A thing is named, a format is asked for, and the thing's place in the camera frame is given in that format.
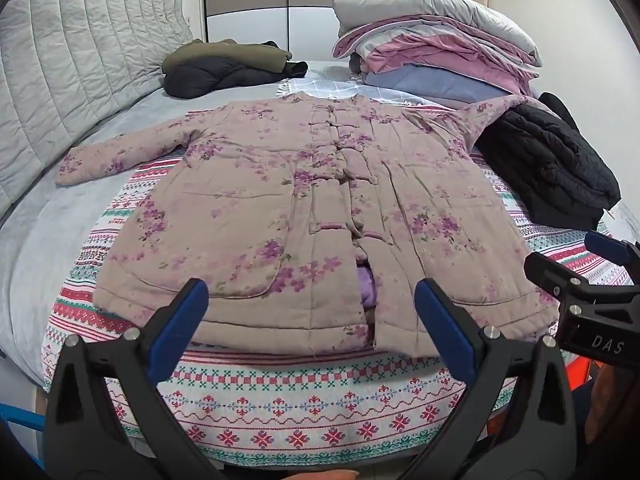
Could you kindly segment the pink floral padded coat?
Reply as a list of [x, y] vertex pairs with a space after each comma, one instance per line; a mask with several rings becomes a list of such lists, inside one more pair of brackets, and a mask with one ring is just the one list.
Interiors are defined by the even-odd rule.
[[296, 93], [73, 148], [59, 184], [182, 151], [116, 236], [93, 303], [144, 323], [198, 278], [208, 288], [198, 344], [432, 356], [413, 305], [431, 278], [480, 324], [511, 338], [543, 330], [558, 310], [526, 278], [528, 245], [471, 157], [520, 103], [429, 112]]

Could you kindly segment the orange box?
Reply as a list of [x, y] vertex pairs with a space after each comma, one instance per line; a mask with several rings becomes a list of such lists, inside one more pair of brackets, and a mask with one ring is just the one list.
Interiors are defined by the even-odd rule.
[[585, 356], [571, 358], [570, 362], [565, 365], [570, 390], [576, 390], [597, 376], [601, 366], [601, 362], [588, 359]]

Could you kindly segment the black puffer jacket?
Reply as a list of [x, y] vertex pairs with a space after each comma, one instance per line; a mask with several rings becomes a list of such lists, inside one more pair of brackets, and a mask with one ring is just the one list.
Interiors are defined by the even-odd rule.
[[622, 198], [612, 170], [580, 133], [554, 94], [547, 108], [520, 104], [489, 125], [475, 143], [484, 161], [524, 204], [531, 222], [592, 231]]

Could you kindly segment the patterned knit blanket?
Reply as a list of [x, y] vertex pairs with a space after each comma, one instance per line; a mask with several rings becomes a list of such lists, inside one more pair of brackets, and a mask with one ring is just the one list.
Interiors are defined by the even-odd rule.
[[[531, 222], [475, 143], [472, 161], [501, 198], [528, 253], [546, 252], [596, 282], [628, 282], [624, 270], [585, 250], [584, 232]], [[100, 341], [148, 322], [98, 309], [93, 293], [126, 220], [181, 157], [175, 150], [123, 171], [132, 172], [129, 181], [85, 241], [55, 301], [42, 345], [47, 373], [73, 330]], [[372, 346], [307, 356], [247, 352], [194, 339], [160, 385], [171, 413], [206, 455], [249, 467], [349, 464], [412, 450], [431, 440], [462, 391], [436, 348], [432, 356]]]

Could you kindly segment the grey bed sheet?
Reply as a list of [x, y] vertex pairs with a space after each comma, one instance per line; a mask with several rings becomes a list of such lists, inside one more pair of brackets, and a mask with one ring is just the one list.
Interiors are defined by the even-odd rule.
[[[232, 88], [194, 100], [174, 99], [160, 89], [102, 122], [82, 143], [149, 128], [190, 110], [270, 99], [277, 88]], [[91, 229], [132, 172], [70, 188], [56, 186], [57, 175], [53, 166], [1, 222], [1, 350], [39, 387], [40, 349], [56, 296]]]

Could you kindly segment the stack of folded quilts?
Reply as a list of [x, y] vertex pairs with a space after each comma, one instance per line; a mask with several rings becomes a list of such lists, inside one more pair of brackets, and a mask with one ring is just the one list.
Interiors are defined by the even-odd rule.
[[334, 58], [370, 86], [460, 107], [530, 96], [542, 66], [518, 24], [474, 0], [333, 0]]

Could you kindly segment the blue checked throw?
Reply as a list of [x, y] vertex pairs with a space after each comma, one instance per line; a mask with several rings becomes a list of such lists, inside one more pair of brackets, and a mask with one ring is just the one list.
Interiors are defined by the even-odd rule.
[[401, 92], [357, 84], [356, 82], [334, 81], [329, 79], [296, 78], [281, 82], [276, 96], [290, 96], [295, 93], [305, 93], [320, 99], [344, 100], [353, 96], [365, 96], [382, 103], [402, 105], [408, 100]]

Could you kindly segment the olive and black jacket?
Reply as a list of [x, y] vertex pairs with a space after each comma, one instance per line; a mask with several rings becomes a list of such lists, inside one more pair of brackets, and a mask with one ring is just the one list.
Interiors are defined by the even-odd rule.
[[261, 86], [304, 78], [308, 64], [294, 62], [292, 53], [273, 41], [238, 44], [232, 39], [195, 39], [178, 48], [162, 64], [168, 96], [188, 100], [230, 88]]

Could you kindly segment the grey quilted headboard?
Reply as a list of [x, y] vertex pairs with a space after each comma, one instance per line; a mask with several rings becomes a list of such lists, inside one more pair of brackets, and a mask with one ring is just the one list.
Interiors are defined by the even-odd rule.
[[193, 38], [182, 0], [10, 0], [1, 13], [1, 209], [103, 119], [160, 88]]

